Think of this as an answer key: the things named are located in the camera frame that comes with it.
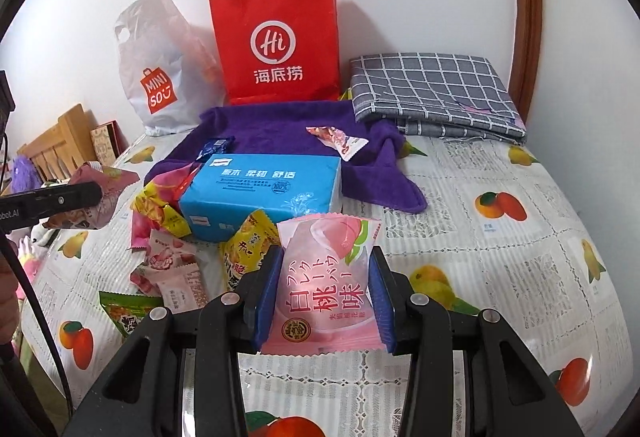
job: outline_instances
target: black cable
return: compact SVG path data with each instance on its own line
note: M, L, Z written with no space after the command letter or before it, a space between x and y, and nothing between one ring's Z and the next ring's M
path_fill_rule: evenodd
M4 139L4 162L2 163L2 176L0 177L0 191L2 188L2 183L4 182L4 170L6 169L6 155L9 152L9 140L6 137L6 134L2 134L2 138Z
M2 178L4 178L4 167L6 166L6 156L9 151L9 142L7 140L6 134L3 136L4 138L4 166L2 167ZM0 252L2 252L2 256L11 267L11 270L14 272L15 277L18 279L22 290L24 291L24 295L29 301L29 305L31 305L31 309L33 310L33 315L40 326L40 330L42 335L44 336L45 341L47 342L47 346L49 347L49 352L51 353L51 357L53 357L53 362L56 365L56 370L58 371L58 375L60 376L60 383L62 384L62 390L65 394L66 400L66 410L69 415L69 419L74 414L74 404L71 400L71 389L69 388L69 381L66 378L65 367L62 365L62 359L60 359L60 354L58 353L58 348L56 347L56 342L53 339L53 335L49 330L49 324L47 324L47 319L44 317L44 313L42 312L42 307L40 307L40 302L38 302L38 298L36 296L31 283L29 282L29 278L27 277L24 269L22 268L22 264L20 264L20 260L14 253L14 248L9 244L9 239L4 235L4 233L0 232Z

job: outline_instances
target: human hand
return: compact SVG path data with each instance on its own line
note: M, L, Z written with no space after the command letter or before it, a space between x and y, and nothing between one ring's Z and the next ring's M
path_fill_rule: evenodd
M15 251L15 244L13 242L11 244ZM0 256L0 345L11 342L18 326L20 311L18 298L15 295L17 287L18 280L14 272L4 257Z

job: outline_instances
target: fruit pattern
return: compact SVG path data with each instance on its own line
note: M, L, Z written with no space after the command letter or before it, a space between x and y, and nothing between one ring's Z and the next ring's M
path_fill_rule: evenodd
M62 254L67 258L81 258L82 244L88 236L88 231L80 231L80 233L76 233L74 236L66 239L66 242L58 248L58 251L62 251Z
M140 150L139 152L133 154L132 157L130 157L125 161L125 164L128 162L131 164L140 164L141 162L153 162L154 161L153 154L155 151L156 151L155 146L147 146L145 149Z
M575 357L562 370L549 374L549 379L556 385L560 397L569 406L578 406L585 400L591 384L590 361Z
M415 292L426 294L449 311L476 315L480 309L469 305L453 292L453 288L444 272L434 265L423 265L409 277Z
M80 322L66 321L60 325L58 339L63 347L73 351L74 362L80 370L89 368L94 356L94 335Z
M474 203L476 210L488 219L499 219L505 213L514 221L527 220L527 211L516 197L506 192L486 192L479 195Z
M320 427L304 417L276 417L269 412L245 414L249 437L325 437Z
M405 139L404 144L402 144L402 148L398 152L398 159L404 159L410 155L422 155L424 157L428 157L425 152L417 149L413 144Z
M598 261L593 252L593 247L591 247L591 244L585 239L582 239L582 250L584 251L584 261L587 264L587 269L589 269L589 283L594 279L599 281L601 274L606 273L607 270Z
M520 166L531 166L535 162L540 162L520 146L511 146L509 148L509 160L511 164L519 164Z

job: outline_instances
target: yellow snack wrapper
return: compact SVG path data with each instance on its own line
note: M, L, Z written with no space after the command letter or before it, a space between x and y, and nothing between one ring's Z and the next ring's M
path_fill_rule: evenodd
M278 229L262 210L251 213L234 236L220 243L229 290L236 288L244 273L260 267L262 257L272 244L280 245Z
M146 216L156 229L164 227L169 233L181 239L191 234L187 221L168 202L162 200L160 188L153 181L136 195L131 209Z

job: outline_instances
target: green snack wrapper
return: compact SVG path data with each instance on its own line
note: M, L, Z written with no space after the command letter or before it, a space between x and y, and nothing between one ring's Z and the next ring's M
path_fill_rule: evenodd
M100 305L126 338L155 307L162 307L162 298L136 294L100 291Z

